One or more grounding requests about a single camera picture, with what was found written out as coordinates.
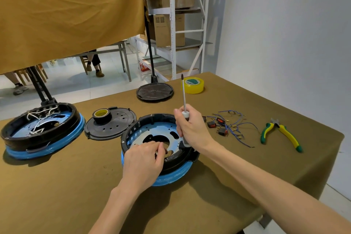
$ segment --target hand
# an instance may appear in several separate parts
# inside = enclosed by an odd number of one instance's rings
[[[186,109],[190,113],[189,121],[186,121],[182,114],[184,107],[174,110],[177,132],[180,137],[185,136],[187,142],[196,151],[204,153],[204,149],[215,142],[206,128],[201,113],[189,104],[186,104]]]
[[[141,194],[161,173],[165,153],[162,142],[151,141],[133,145],[124,155],[123,182],[131,189],[136,189],[137,194]]]

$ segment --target yellow-green pliers handle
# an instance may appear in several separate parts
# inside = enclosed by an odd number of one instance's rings
[[[283,133],[294,145],[295,149],[297,152],[302,152],[302,147],[299,144],[299,142],[295,139],[295,137],[287,131],[286,126],[284,125],[279,125],[279,130],[281,133]]]
[[[266,143],[266,134],[272,130],[274,127],[274,123],[267,123],[266,128],[262,131],[261,134],[261,143]]]

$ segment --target person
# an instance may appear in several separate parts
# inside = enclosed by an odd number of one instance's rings
[[[4,75],[15,85],[15,88],[13,89],[14,95],[20,95],[24,91],[28,90],[28,87],[25,87],[22,83],[18,81],[14,72],[7,72],[7,73],[4,73]]]
[[[95,68],[95,72],[96,72],[96,77],[104,77],[105,74],[103,74],[101,72],[101,70],[99,69],[99,64],[101,63],[98,54],[94,54],[94,55],[89,55],[89,56],[83,56],[84,58],[88,59],[88,63],[87,63],[87,71],[92,71],[91,68],[91,64],[93,63],[93,66]]]
[[[180,137],[233,176],[287,234],[346,234],[351,223],[312,196],[229,152],[209,134],[201,113],[190,105],[174,110]],[[131,147],[124,158],[123,178],[89,234],[118,233],[137,197],[150,187],[163,167],[162,143]]]

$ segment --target wooden chair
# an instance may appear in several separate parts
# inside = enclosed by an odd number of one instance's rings
[[[83,68],[85,70],[85,74],[88,75],[87,65],[86,65],[86,63],[88,63],[88,58],[84,58],[84,57],[80,56],[80,61],[82,62]]]
[[[38,64],[35,66],[35,68],[37,69],[39,75],[41,76],[42,80],[44,82],[46,82],[46,79],[48,79],[47,77],[47,74],[42,66],[42,64]],[[18,78],[20,79],[21,83],[23,85],[27,85],[26,82],[24,81],[22,75],[26,78],[26,80],[28,82],[30,82],[30,79],[29,79],[29,76],[28,76],[28,73],[27,73],[27,70],[26,69],[19,69],[19,70],[15,70],[15,73],[17,74]]]

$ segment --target yellow tape roll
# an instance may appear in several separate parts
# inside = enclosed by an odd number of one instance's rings
[[[196,77],[184,78],[184,90],[187,94],[198,94],[204,90],[204,81]]]

